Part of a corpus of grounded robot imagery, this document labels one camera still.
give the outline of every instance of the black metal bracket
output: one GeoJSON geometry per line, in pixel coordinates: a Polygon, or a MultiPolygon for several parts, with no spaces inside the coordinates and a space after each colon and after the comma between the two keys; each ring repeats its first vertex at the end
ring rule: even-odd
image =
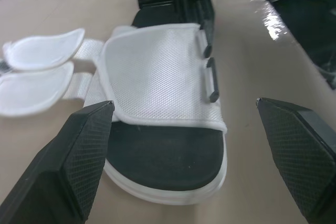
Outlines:
{"type": "Polygon", "coordinates": [[[217,72],[216,72],[216,66],[215,66],[215,59],[210,58],[208,60],[208,63],[206,64],[207,68],[211,68],[212,70],[212,78],[213,78],[213,83],[214,83],[214,91],[211,93],[209,99],[210,102],[216,102],[219,98],[219,88],[218,88],[218,81],[217,81],[217,72]]]}
{"type": "Polygon", "coordinates": [[[204,57],[212,52],[215,12],[211,0],[175,0],[177,13],[183,23],[198,23],[205,31],[207,47],[204,57]]]}
{"type": "Polygon", "coordinates": [[[174,4],[174,0],[138,0],[139,9],[172,4],[174,4]]]}

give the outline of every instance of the white mesh fabric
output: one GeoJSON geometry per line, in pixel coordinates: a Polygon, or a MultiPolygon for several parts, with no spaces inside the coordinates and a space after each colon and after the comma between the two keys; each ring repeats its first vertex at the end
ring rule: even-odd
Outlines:
{"type": "Polygon", "coordinates": [[[97,64],[116,116],[140,125],[208,127],[226,132],[220,103],[206,97],[207,60],[197,24],[147,27],[112,37],[97,64]]]}
{"type": "Polygon", "coordinates": [[[84,39],[82,45],[73,57],[74,60],[92,61],[100,56],[104,42],[96,39],[84,39]]]}

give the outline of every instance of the black machine part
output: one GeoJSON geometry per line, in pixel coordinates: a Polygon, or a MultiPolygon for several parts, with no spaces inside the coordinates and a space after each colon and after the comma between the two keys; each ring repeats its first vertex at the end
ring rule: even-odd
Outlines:
{"type": "Polygon", "coordinates": [[[261,98],[257,108],[273,160],[308,223],[336,220],[336,132],[315,112],[261,98]]]}
{"type": "Polygon", "coordinates": [[[84,223],[105,164],[113,112],[106,101],[72,114],[1,204],[0,223],[84,223]]]}

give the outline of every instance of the black footbed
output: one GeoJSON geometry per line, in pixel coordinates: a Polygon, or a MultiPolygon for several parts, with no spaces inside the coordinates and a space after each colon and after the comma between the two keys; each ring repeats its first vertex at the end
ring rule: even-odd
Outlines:
{"type": "Polygon", "coordinates": [[[176,24],[180,20],[175,13],[173,5],[146,7],[138,11],[132,26],[148,27],[164,24],[176,24]]]}
{"type": "Polygon", "coordinates": [[[210,183],[223,161],[223,133],[191,127],[112,123],[107,160],[140,185],[172,191],[210,183]]]}

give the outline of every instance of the white strap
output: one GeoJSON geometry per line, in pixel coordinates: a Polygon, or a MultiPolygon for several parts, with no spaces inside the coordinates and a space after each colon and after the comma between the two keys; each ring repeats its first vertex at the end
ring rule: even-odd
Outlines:
{"type": "Polygon", "coordinates": [[[75,65],[95,62],[100,56],[104,42],[96,39],[84,39],[82,45],[73,57],[75,65]]]}
{"type": "Polygon", "coordinates": [[[88,93],[91,80],[92,74],[90,73],[75,73],[72,76],[69,88],[63,96],[63,99],[80,99],[84,101],[88,93]]]}
{"type": "MultiPolygon", "coordinates": [[[[98,72],[96,72],[92,77],[89,91],[85,98],[84,107],[90,106],[92,104],[96,104],[99,102],[103,102],[106,100],[107,100],[107,97],[99,81],[99,74],[98,72]]],[[[117,118],[117,116],[113,115],[112,122],[117,122],[117,121],[119,121],[119,119],[117,118]]]]}

